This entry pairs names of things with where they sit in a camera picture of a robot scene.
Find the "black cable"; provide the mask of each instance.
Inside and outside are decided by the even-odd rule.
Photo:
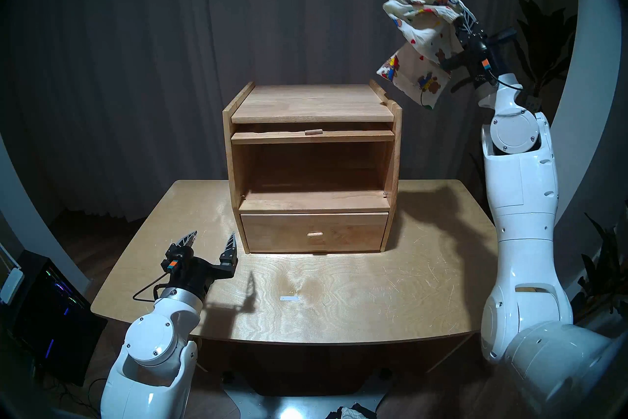
[[[106,378],[97,378],[96,380],[92,381],[92,383],[91,383],[91,384],[89,384],[89,387],[87,388],[87,401],[89,402],[89,406],[90,406],[91,408],[93,408],[94,410],[96,409],[96,407],[94,407],[94,406],[93,406],[93,404],[92,404],[92,399],[91,399],[91,397],[89,396],[89,393],[92,391],[92,386],[93,386],[96,382],[99,382],[99,381],[101,381],[101,380],[106,380]]]
[[[510,86],[509,84],[506,84],[506,83],[504,83],[504,82],[501,82],[501,81],[499,80],[499,78],[496,78],[496,77],[495,77],[495,75],[494,75],[491,71],[487,71],[487,72],[490,74],[490,76],[491,76],[491,77],[492,77],[495,81],[497,81],[498,83],[500,83],[502,86],[506,86],[507,88],[514,89],[515,91],[521,91],[521,88],[516,88],[515,86]]]
[[[138,299],[138,295],[141,294],[142,292],[144,292],[146,289],[148,289],[155,282],[158,282],[161,279],[163,279],[166,275],[168,275],[168,272],[164,272],[162,276],[160,276],[160,277],[156,278],[155,280],[153,280],[149,285],[147,285],[146,287],[144,287],[144,288],[138,290],[137,292],[135,292],[135,294],[133,294],[133,300],[134,301],[142,301],[142,302],[155,302],[154,299]]]
[[[64,382],[61,382],[61,385],[64,386],[64,392],[62,392],[62,394],[59,396],[59,407],[61,407],[61,402],[62,402],[64,396],[67,395],[67,396],[70,397],[72,402],[74,402],[75,404],[78,404],[80,406],[85,407],[89,411],[90,415],[92,415],[93,417],[96,417],[96,418],[100,417],[100,415],[101,415],[100,412],[95,407],[93,407],[92,405],[86,404],[81,399],[77,398],[72,392],[70,392],[70,390],[68,389],[67,384],[65,384]]]

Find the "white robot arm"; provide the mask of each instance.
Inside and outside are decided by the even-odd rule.
[[[195,238],[196,232],[190,233],[166,252],[161,266],[170,280],[155,286],[155,297],[157,289],[164,290],[153,312],[136,319],[126,333],[102,394],[103,419],[183,418],[197,359],[196,343],[188,336],[199,323],[210,285],[233,277],[237,266],[235,234],[221,254],[220,265],[194,256]],[[170,384],[146,383],[142,372]]]
[[[627,334],[610,340],[573,325],[572,307],[554,268],[558,180],[550,127],[543,113],[532,114],[515,103],[522,87],[513,74],[490,72],[492,61],[500,63],[499,51],[491,52],[475,27],[465,54],[441,64],[446,70],[467,67],[483,93],[479,105],[495,110],[481,133],[498,241],[497,280],[482,314],[482,353],[494,364],[504,358],[510,377],[538,414],[560,415],[589,393]]]
[[[492,363],[525,328],[545,321],[573,323],[554,269],[558,184],[549,125],[542,113],[534,115],[515,103],[521,86],[513,74],[499,81],[489,100],[494,100],[495,116],[482,128],[499,255],[497,281],[482,316],[482,352]]]

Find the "clothing pile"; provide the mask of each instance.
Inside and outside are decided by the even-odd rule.
[[[462,16],[470,28],[475,18],[460,0],[388,0],[384,11],[407,43],[379,68],[378,75],[432,109],[451,78],[440,62],[462,51],[452,23]]]

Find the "wooden cabinet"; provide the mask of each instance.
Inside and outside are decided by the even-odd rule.
[[[255,86],[223,111],[231,204],[249,253],[383,251],[401,108],[369,85]]]

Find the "patterned cloth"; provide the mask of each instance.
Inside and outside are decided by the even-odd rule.
[[[378,70],[414,101],[432,109],[450,80],[439,62],[462,51],[452,22],[473,15],[460,0],[388,0],[384,11],[408,41]]]

